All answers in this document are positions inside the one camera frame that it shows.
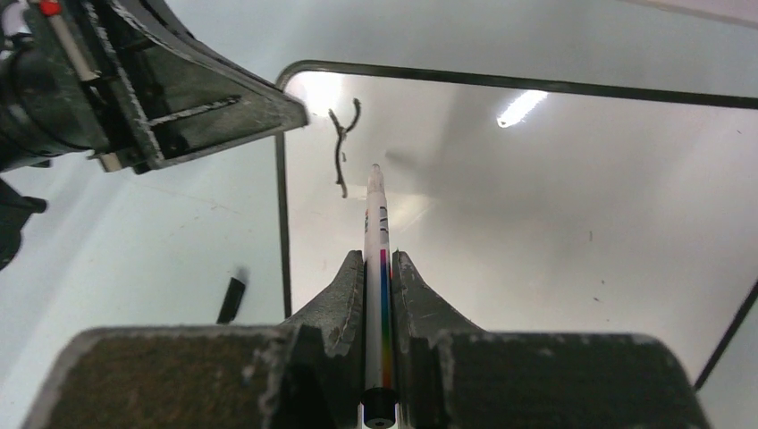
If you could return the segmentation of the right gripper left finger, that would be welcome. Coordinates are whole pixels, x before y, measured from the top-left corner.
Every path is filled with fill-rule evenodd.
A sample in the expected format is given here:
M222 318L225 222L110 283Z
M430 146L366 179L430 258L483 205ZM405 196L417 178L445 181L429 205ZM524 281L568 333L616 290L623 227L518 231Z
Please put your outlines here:
M276 325L89 329L59 354L26 428L356 428L363 257Z

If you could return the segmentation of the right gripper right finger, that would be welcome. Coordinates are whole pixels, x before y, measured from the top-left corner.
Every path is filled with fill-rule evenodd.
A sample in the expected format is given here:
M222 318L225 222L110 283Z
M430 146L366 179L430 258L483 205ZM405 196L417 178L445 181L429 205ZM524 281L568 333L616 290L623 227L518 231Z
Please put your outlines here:
M707 428L676 356L641 333L490 332L392 257L404 428Z

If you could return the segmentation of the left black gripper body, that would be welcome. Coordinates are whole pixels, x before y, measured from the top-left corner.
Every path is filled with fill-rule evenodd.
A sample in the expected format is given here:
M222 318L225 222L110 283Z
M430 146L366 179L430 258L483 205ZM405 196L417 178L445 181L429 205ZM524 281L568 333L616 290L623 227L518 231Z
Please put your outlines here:
M88 153L107 172L148 172L120 81L79 1L1 3L1 170Z

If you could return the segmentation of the white marker pen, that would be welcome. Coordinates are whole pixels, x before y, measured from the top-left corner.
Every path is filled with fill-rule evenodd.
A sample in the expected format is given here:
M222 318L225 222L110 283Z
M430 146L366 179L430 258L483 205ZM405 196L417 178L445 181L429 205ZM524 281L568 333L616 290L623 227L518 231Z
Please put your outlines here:
M364 230L364 392L363 424L389 428L396 424L392 332L392 254L389 215L381 167L373 164L366 187Z

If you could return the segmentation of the black marker cap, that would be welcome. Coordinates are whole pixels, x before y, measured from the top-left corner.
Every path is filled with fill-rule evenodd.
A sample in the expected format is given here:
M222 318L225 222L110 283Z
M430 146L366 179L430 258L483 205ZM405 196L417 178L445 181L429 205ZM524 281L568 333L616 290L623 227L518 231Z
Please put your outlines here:
M233 322L240 311L240 306L247 290L248 270L239 268L230 278L216 323L227 325Z

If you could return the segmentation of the black framed whiteboard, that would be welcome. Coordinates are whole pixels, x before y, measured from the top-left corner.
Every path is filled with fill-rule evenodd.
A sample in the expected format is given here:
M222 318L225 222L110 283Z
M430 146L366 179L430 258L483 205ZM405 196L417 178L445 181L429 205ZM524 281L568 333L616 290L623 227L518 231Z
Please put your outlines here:
M492 331L642 332L703 387L757 294L757 100L303 61L279 86L290 311L363 246L370 168L391 246Z

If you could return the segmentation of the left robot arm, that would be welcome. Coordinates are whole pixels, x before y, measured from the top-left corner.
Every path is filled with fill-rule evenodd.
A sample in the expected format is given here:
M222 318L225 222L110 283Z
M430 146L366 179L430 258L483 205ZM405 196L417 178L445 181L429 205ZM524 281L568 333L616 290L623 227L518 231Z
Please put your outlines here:
M63 156L142 174L307 122L300 101L197 40L164 1L4 1L1 263L46 210L32 173Z

